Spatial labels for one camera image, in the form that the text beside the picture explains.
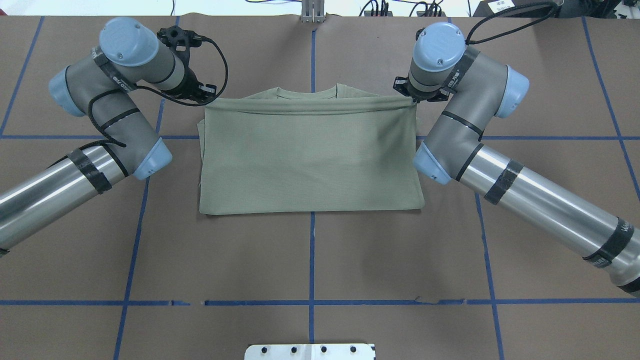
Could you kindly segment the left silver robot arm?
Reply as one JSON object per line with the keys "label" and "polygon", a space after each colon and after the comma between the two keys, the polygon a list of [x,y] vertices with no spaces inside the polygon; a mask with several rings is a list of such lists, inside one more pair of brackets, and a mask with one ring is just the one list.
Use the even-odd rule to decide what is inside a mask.
{"label": "left silver robot arm", "polygon": [[108,20],[89,55],[49,82],[67,114],[86,117],[100,139],[78,146],[1,196],[1,255],[90,199],[133,176],[145,180],[173,155],[132,100],[144,90],[188,107],[203,107],[222,90],[198,80],[191,49],[215,41],[178,25],[153,31],[137,19]]}

